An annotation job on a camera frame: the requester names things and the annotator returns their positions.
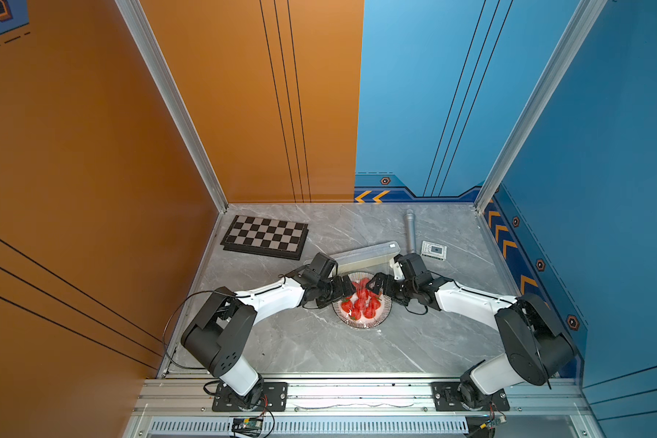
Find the cream plastic wrap dispenser box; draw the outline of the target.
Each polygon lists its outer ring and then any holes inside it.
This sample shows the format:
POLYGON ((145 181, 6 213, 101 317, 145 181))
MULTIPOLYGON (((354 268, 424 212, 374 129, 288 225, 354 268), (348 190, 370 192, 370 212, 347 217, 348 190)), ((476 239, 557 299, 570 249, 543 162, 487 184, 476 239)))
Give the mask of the cream plastic wrap dispenser box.
POLYGON ((363 269, 388 264, 394 257, 401 254, 401 247, 396 241, 365 246, 354 250, 332 255, 331 258, 337 262, 334 275, 345 275, 352 272, 363 271, 363 269))

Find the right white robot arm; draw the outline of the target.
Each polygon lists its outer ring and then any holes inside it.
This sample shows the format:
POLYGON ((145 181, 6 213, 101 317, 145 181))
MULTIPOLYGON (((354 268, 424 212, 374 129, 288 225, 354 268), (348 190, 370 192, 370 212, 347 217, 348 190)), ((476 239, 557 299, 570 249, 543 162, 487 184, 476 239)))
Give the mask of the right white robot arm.
POLYGON ((494 395, 509 386, 543 386, 579 354, 573 338, 539 296, 511 297, 462 286, 432 272, 416 254, 398 255, 392 275, 378 273, 364 289, 408 307, 416 300, 426 311, 454 313, 498 333, 504 352, 468 369, 456 388, 467 410, 489 407, 494 395))

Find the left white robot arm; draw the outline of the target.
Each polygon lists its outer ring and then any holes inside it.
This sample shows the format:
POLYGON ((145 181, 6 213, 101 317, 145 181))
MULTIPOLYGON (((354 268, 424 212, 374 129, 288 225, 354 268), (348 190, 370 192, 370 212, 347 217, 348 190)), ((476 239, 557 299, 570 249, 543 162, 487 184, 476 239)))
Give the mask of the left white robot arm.
POLYGON ((232 392, 232 399, 251 410, 264 403, 262 376, 243 356, 255 324, 284 310, 315 302, 318 308, 350 297, 350 278, 334 271, 338 263, 320 253, 310 264, 278 281, 248 291, 219 288, 197 312, 181 337, 182 346, 232 392))

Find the red strawberries pile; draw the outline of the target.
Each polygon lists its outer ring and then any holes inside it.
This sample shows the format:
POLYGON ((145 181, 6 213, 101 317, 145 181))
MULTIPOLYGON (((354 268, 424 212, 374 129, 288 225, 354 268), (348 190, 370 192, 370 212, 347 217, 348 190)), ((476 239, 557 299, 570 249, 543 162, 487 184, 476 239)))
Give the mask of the red strawberries pile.
POLYGON ((353 281, 356 293, 350 299, 343 299, 339 303, 339 315, 355 322, 374 322, 385 310, 383 295, 375 295, 365 288, 369 282, 365 277, 353 281))

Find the small white digital timer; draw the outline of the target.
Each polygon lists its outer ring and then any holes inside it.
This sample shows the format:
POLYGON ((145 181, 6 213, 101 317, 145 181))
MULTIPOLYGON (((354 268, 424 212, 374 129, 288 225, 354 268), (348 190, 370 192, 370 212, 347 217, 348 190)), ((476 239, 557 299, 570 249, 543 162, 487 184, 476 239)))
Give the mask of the small white digital timer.
POLYGON ((423 241, 421 247, 421 256, 445 261, 445 259, 447 259, 447 247, 433 242, 423 241))

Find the silver microphone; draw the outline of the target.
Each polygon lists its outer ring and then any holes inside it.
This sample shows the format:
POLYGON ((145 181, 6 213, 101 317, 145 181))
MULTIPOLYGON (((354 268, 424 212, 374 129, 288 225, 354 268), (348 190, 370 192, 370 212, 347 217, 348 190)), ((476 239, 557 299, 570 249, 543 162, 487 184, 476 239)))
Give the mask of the silver microphone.
POLYGON ((415 213, 412 209, 408 209, 404 216, 406 226, 406 243, 407 253, 414 254, 416 252, 416 233, 415 233, 415 213))

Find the black white chessboard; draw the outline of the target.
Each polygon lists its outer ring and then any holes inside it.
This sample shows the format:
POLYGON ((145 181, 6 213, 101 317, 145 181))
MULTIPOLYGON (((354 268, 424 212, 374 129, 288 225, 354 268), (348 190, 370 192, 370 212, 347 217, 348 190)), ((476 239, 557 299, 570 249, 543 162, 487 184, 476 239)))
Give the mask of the black white chessboard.
POLYGON ((236 215, 222 238, 226 251, 299 260, 308 237, 308 224, 236 215))

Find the left green circuit board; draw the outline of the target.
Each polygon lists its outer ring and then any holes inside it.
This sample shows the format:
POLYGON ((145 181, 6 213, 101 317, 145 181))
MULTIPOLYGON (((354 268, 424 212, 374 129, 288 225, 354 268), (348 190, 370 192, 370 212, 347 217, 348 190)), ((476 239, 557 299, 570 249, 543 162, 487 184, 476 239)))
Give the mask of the left green circuit board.
POLYGON ((231 423, 232 437, 259 438, 263 434, 264 420, 260 417, 235 417, 231 423))

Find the green circuit board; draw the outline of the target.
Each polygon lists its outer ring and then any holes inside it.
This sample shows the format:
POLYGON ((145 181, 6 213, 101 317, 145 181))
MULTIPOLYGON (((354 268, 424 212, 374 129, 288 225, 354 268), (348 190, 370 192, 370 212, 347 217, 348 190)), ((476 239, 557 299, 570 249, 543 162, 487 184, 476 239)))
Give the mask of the green circuit board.
POLYGON ((505 424, 507 422, 507 416, 504 414, 495 416, 494 418, 487 419, 478 426, 474 426, 467 438, 494 438, 496 436, 496 430, 498 426, 505 424))
POLYGON ((264 420, 260 417, 235 417, 231 423, 232 437, 259 438, 263 434, 264 420))

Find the right green circuit board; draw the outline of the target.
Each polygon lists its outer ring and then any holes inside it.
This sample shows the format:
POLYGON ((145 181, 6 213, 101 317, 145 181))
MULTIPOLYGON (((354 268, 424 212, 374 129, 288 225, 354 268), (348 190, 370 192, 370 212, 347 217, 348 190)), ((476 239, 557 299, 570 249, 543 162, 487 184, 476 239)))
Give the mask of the right green circuit board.
POLYGON ((496 430, 498 426, 505 424, 507 422, 507 416, 504 414, 495 416, 494 418, 487 419, 478 426, 474 426, 467 438, 494 438, 496 436, 496 430))

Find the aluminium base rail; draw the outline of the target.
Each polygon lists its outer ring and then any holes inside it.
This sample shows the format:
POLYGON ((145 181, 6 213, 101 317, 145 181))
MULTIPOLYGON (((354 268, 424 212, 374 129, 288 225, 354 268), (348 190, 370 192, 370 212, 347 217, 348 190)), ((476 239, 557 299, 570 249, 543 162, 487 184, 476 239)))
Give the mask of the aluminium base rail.
POLYGON ((484 409, 456 401, 457 382, 418 373, 270 373, 266 398, 243 410, 220 381, 184 375, 149 380, 132 410, 126 437, 232 437, 235 417, 264 420, 260 437, 466 437, 504 414, 495 437, 602 437, 580 388, 521 383, 496 393, 484 409))

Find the right aluminium frame post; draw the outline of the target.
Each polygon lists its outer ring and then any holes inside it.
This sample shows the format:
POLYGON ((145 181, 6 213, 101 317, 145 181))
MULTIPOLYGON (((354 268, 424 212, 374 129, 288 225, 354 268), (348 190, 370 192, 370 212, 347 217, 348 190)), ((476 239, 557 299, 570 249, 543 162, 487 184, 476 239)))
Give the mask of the right aluminium frame post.
POLYGON ((476 213, 485 212, 606 4, 607 0, 578 3, 474 201, 476 213))

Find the aluminium frame post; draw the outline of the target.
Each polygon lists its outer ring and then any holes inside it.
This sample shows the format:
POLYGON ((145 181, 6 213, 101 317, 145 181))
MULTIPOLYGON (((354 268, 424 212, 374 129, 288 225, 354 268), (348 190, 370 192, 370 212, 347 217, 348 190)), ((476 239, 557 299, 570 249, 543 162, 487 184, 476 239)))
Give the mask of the aluminium frame post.
POLYGON ((215 207, 222 215, 228 209, 228 200, 211 164, 201 137, 193 123, 182 94, 173 77, 164 53, 140 1, 116 0, 127 29, 149 70, 151 78, 204 182, 215 207))
POLYGON ((607 0, 578 3, 474 201, 476 213, 485 212, 606 4, 607 0))

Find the left aluminium frame post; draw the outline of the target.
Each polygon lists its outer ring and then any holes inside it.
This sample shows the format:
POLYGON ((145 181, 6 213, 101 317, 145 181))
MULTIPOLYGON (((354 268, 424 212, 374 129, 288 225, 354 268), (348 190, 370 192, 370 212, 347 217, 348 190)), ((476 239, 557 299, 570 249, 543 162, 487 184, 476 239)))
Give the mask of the left aluminium frame post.
POLYGON ((164 53, 140 1, 116 0, 127 29, 149 70, 151 78, 204 182, 215 207, 222 215, 228 209, 228 200, 211 164, 201 137, 193 123, 182 94, 173 77, 164 53))

